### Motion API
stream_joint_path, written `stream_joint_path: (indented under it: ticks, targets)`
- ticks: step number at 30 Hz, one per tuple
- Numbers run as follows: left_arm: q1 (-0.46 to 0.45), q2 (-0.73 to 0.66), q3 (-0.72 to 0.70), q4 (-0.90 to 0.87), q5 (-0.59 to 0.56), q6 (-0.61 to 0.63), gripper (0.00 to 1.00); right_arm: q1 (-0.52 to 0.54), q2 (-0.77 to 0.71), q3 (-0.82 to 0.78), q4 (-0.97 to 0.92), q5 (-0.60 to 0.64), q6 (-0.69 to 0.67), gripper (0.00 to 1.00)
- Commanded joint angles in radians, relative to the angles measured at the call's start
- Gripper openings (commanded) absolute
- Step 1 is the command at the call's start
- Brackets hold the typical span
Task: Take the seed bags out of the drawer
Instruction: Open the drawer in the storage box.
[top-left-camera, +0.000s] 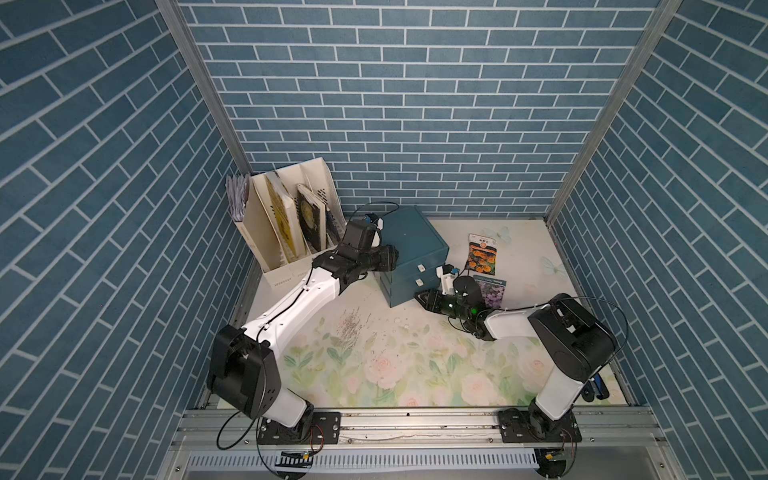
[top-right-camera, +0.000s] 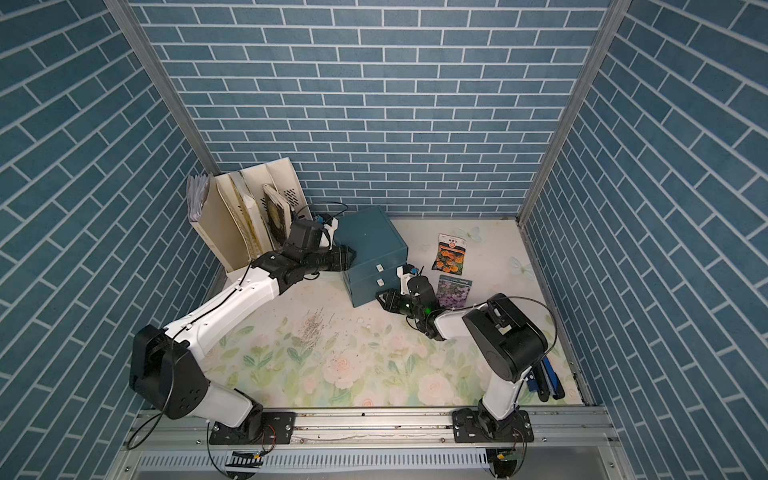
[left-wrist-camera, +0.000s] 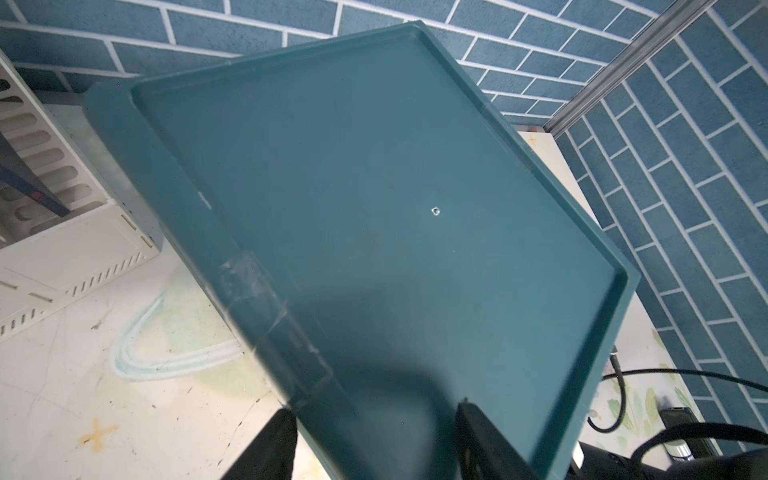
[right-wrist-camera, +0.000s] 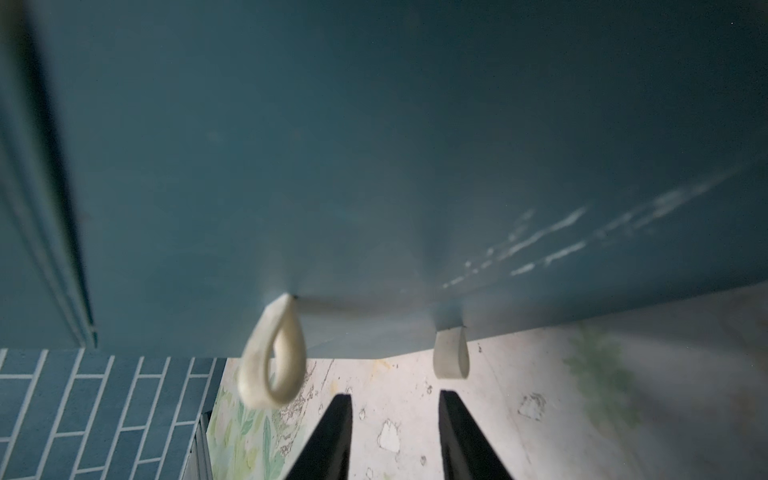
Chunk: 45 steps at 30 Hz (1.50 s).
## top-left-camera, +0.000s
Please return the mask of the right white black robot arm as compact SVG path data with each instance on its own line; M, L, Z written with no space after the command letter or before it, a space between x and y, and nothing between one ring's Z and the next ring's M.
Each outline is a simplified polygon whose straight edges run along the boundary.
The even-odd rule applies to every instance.
M584 387L619 351L613 333L577 298L561 293L526 309L487 306L476 280L460 277L452 293L442 289L414 295L421 307L460 322L483 341L532 338L544 347L553 369L525 409L498 413L505 443L573 443L582 440L573 406Z

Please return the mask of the pink flower seed bag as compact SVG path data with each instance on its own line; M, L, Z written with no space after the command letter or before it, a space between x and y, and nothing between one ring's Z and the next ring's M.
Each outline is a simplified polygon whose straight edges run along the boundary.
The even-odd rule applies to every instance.
M474 280L480 288L485 305L492 309L500 309L502 307L507 282L505 280L482 275L475 275Z

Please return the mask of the orange flower seed bag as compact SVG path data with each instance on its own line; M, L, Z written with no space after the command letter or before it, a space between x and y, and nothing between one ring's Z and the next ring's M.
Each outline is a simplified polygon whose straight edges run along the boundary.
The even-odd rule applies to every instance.
M498 254L497 241L478 234L470 234L468 241L466 268L480 274L495 275Z

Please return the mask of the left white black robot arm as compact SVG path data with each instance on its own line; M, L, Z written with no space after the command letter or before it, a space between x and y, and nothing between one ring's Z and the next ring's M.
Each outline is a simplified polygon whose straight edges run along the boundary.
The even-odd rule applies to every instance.
M395 269L398 252L383 243L383 224L375 214L349 221L335 249L314 257L309 272L275 305L239 328L219 330L208 389L252 420L304 432L314 406L282 386L277 360L307 322L350 285L370 272Z

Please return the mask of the teal plastic drawer cabinet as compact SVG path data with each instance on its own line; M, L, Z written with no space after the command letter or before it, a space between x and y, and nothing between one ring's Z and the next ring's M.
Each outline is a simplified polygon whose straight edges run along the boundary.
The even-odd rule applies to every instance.
M413 300L419 292L437 289L437 268L446 263L449 246L423 213L401 206L383 219L382 242L398 251L396 268L375 278L390 307Z

